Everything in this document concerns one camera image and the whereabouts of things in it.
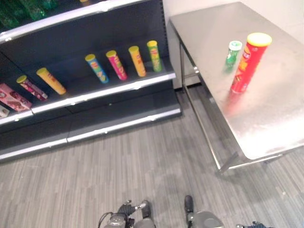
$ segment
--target snack box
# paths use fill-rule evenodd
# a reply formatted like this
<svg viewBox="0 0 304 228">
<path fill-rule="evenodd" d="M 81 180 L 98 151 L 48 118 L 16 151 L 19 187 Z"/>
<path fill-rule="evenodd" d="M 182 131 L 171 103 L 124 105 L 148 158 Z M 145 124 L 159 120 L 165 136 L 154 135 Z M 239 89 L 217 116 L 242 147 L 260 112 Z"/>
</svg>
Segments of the snack box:
<svg viewBox="0 0 304 228">
<path fill-rule="evenodd" d="M 17 112 L 29 110 L 32 103 L 12 90 L 5 83 L 0 84 L 0 101 Z"/>
</svg>

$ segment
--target metal shelf edge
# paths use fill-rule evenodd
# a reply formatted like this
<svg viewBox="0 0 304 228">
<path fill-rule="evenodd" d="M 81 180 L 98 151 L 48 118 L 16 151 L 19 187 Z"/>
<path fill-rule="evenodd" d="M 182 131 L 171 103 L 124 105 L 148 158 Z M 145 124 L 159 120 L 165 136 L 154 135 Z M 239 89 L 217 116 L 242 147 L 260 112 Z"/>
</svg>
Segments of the metal shelf edge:
<svg viewBox="0 0 304 228">
<path fill-rule="evenodd" d="M 2 124 L 19 121 L 20 119 L 30 117 L 36 113 L 41 113 L 41 112 L 45 112 L 45 111 L 56 109 L 56 108 L 79 104 L 79 103 L 86 102 L 91 99 L 95 99 L 95 98 L 99 98 L 99 97 L 103 97 L 103 96 L 107 96 L 107 95 L 127 92 L 130 90 L 137 90 L 142 87 L 151 86 L 151 85 L 154 85 L 154 84 L 157 84 L 160 82 L 174 79 L 175 77 L 176 77 L 175 73 L 170 73 L 170 74 L 153 77 L 153 78 L 148 78 L 148 79 L 137 81 L 137 82 L 131 82 L 131 83 L 128 83 L 125 85 L 115 86 L 113 88 L 103 89 L 100 91 L 94 91 L 92 93 L 87 93 L 87 94 L 67 98 L 67 99 L 64 99 L 61 101 L 56 101 L 56 102 L 46 104 L 46 105 L 41 105 L 41 106 L 32 108 L 30 111 L 26 111 L 26 112 L 12 115 L 12 116 L 0 118 L 0 126 Z"/>
<path fill-rule="evenodd" d="M 90 6 L 61 13 L 0 33 L 0 44 L 24 36 L 31 32 L 41 30 L 56 24 L 60 24 L 62 22 L 71 21 L 77 18 L 86 17 L 97 13 L 107 12 L 109 10 L 114 10 L 142 1 L 146 0 L 107 0 Z"/>
<path fill-rule="evenodd" d="M 12 158 L 12 157 L 15 157 L 15 156 L 19 156 L 19 155 L 24 155 L 24 154 L 29 153 L 29 152 L 35 152 L 35 151 L 39 151 L 39 150 L 42 150 L 42 149 L 45 149 L 45 148 L 51 148 L 53 146 L 66 144 L 66 143 L 70 143 L 70 142 L 75 142 L 75 141 L 78 141 L 78 140 L 82 140 L 84 138 L 89 138 L 89 137 L 92 137 L 92 136 L 107 134 L 108 132 L 111 132 L 111 131 L 120 130 L 120 129 L 123 129 L 123 128 L 135 126 L 135 125 L 138 125 L 138 124 L 152 122 L 152 121 L 155 121 L 155 120 L 158 120 L 158 119 L 166 118 L 166 117 L 177 115 L 177 114 L 180 114 L 180 113 L 181 113 L 181 109 L 177 108 L 177 109 L 169 110 L 169 111 L 166 111 L 166 112 L 163 112 L 163 113 L 149 115 L 149 116 L 145 116 L 145 117 L 142 117 L 142 118 L 139 118 L 139 119 L 136 119 L 136 120 L 120 123 L 120 124 L 113 125 L 113 126 L 110 126 L 110 127 L 107 127 L 107 128 L 99 129 L 99 130 L 95 130 L 93 132 L 88 132 L 88 133 L 80 134 L 80 135 L 69 137 L 69 138 L 62 138 L 62 139 L 51 141 L 51 142 L 45 142 L 45 143 L 42 143 L 42 144 L 30 146 L 30 147 L 27 147 L 27 148 L 24 148 L 24 149 L 21 149 L 21 150 L 17 150 L 17 151 L 11 151 L 9 153 L 0 155 L 0 161 L 5 160 L 5 159 L 9 159 L 9 158 Z"/>
</svg>

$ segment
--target striped carpet floor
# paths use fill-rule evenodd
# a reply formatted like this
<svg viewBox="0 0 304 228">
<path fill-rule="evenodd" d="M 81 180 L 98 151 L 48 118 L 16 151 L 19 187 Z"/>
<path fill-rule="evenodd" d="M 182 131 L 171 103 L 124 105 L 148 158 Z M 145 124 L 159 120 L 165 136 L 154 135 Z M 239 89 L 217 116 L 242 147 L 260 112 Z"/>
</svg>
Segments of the striped carpet floor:
<svg viewBox="0 0 304 228">
<path fill-rule="evenodd" d="M 227 154 L 190 89 L 218 151 Z M 0 165 L 0 228 L 96 228 L 127 199 L 153 204 L 158 228 L 185 228 L 183 198 L 227 228 L 304 227 L 304 149 L 217 175 L 186 96 L 184 115 Z"/>
</svg>

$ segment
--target red can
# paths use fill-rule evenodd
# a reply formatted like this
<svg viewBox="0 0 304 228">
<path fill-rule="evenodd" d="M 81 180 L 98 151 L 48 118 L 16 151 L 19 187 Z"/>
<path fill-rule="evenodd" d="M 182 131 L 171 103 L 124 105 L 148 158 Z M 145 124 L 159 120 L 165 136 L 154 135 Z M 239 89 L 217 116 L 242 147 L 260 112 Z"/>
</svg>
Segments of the red can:
<svg viewBox="0 0 304 228">
<path fill-rule="evenodd" d="M 263 53 L 271 42 L 271 36 L 265 33 L 257 32 L 248 35 L 247 44 L 231 86 L 232 91 L 242 93 L 247 89 Z"/>
</svg>

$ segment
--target stainless steel table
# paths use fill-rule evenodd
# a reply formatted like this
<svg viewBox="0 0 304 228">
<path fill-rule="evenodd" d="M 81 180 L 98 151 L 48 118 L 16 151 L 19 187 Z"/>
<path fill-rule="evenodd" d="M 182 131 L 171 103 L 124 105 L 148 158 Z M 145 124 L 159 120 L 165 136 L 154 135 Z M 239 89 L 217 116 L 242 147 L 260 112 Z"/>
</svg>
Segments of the stainless steel table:
<svg viewBox="0 0 304 228">
<path fill-rule="evenodd" d="M 304 47 L 246 5 L 237 2 L 171 17 L 180 41 L 183 88 L 220 172 L 282 156 L 304 145 Z M 228 44 L 264 32 L 273 38 L 243 94 L 230 91 L 243 50 L 232 69 L 225 66 Z M 185 85 L 184 53 L 200 78 L 206 111 L 234 144 L 223 164 Z"/>
</svg>

